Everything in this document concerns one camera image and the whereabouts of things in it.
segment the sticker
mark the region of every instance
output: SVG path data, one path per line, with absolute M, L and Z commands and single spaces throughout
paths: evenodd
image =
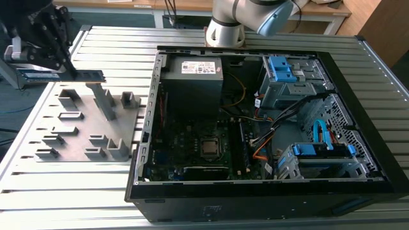
M 256 100 L 255 100 L 255 106 L 256 106 L 257 108 L 260 108 L 260 105 L 261 105 L 261 100 L 260 100 L 260 99 L 256 99 Z
M 216 74 L 216 63 L 212 61 L 184 61 L 181 73 L 188 74 Z
M 294 74 L 294 75 L 302 75 L 302 76 L 304 76 L 302 70 L 300 70 L 300 71 L 294 70 L 294 71 L 293 71 L 293 74 Z
M 148 5 L 133 5 L 135 8 L 152 8 L 152 6 Z
M 265 164 L 264 169 L 268 171 L 269 174 L 273 173 L 273 168 L 270 167 L 268 163 Z
M 60 78 L 56 73 L 24 73 L 28 78 Z

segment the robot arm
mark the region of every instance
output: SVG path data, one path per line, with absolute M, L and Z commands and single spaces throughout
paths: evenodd
M 63 81 L 77 76 L 69 60 L 69 13 L 52 0 L 3 0 L 0 19 L 12 39 L 4 59 L 8 63 L 33 70 L 48 70 L 63 75 Z
M 293 7 L 290 0 L 213 0 L 207 43 L 213 47 L 241 47 L 244 26 L 273 36 L 285 25 Z

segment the power supply label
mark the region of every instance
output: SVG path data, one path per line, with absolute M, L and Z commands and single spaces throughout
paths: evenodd
M 184 61 L 181 73 L 187 74 L 216 74 L 216 63 L 212 61 Z

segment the yellow cable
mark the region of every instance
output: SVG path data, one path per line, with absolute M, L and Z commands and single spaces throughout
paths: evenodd
M 244 97 L 245 97 L 245 87 L 244 87 L 244 84 L 243 84 L 241 80 L 240 80 L 233 74 L 231 74 L 231 73 L 227 73 L 227 74 L 231 75 L 231 76 L 236 79 L 236 81 L 239 82 L 239 84 L 241 85 L 241 88 L 243 88 L 243 95 L 241 95 L 241 99 L 240 99 L 236 103 L 233 103 L 233 104 L 225 104 L 225 105 L 221 106 L 223 108 L 232 107 L 232 106 L 237 105 L 237 104 L 244 100 Z

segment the aluminum extrusion table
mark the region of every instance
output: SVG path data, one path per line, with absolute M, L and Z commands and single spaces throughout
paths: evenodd
M 156 46 L 204 46 L 204 43 L 201 30 L 95 26 L 89 31 L 80 31 L 72 60 L 79 69 L 103 69 L 107 77 L 103 86 L 111 93 L 133 91 L 145 105 Z M 278 34 L 267 38 L 248 33 L 247 45 L 330 52 L 409 175 L 409 93 L 366 42 L 346 36 Z M 133 204 L 124 202 L 129 162 L 37 163 L 33 160 L 35 146 L 29 141 L 41 132 L 33 120 L 57 103 L 55 90 L 75 88 L 79 93 L 89 93 L 83 85 L 48 84 L 0 164 L 1 229 L 288 229 L 296 226 L 302 230 L 408 229 L 409 197 L 374 204 L 338 218 L 149 223 Z M 144 109 L 136 123 L 133 148 L 141 136 L 143 116 Z

